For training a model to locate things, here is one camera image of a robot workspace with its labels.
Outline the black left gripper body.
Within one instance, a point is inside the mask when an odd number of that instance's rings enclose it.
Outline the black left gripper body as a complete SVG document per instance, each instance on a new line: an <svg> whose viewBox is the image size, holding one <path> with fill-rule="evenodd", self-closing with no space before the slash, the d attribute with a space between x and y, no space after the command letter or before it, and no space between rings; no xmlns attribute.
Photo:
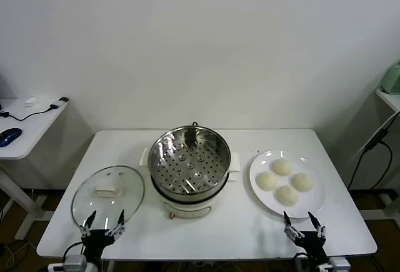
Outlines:
<svg viewBox="0 0 400 272"><path fill-rule="evenodd" d="M114 236L105 229L94 229L82 235L81 241L85 247L83 255L86 261L100 261L104 249L114 243Z"/></svg>

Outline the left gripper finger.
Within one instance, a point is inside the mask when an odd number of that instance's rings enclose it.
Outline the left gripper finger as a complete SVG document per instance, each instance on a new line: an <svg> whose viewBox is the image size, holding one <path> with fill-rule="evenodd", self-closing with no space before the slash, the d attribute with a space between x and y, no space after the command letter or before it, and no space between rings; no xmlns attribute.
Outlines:
<svg viewBox="0 0 400 272"><path fill-rule="evenodd" d="M121 214L119 215L117 225L106 231L106 236L112 237L113 239L118 239L123 234L124 231L125 231L125 218L124 218L124 210L122 210Z"/></svg>
<svg viewBox="0 0 400 272"><path fill-rule="evenodd" d="M90 229L95 217L96 211L93 211L92 214L86 220L84 220L82 225L80 225L79 229L81 231L82 237L90 235Z"/></svg>

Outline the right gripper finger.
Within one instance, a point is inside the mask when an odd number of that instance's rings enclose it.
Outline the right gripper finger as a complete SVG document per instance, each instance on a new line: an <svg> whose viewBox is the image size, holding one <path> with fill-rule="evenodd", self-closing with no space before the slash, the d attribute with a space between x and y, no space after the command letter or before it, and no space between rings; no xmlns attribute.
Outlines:
<svg viewBox="0 0 400 272"><path fill-rule="evenodd" d="M326 236L325 236L326 228L320 224L317 217L315 217L310 211L308 211L308 215L309 215L312 225L314 226L314 229L317 231L317 237L325 239L326 238Z"/></svg>
<svg viewBox="0 0 400 272"><path fill-rule="evenodd" d="M292 224L291 220L289 219L287 213L284 211L284 232L286 233L289 239L296 239L300 237L300 232L296 230Z"/></svg>

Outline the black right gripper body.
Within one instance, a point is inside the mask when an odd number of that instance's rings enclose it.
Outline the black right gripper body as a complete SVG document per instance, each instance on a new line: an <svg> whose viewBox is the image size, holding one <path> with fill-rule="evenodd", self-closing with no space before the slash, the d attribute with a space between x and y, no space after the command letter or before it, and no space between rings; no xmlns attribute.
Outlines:
<svg viewBox="0 0 400 272"><path fill-rule="evenodd" d="M295 239L295 245L303 248L311 264L325 264L328 257L324 251L325 235L316 231L302 231L301 236Z"/></svg>

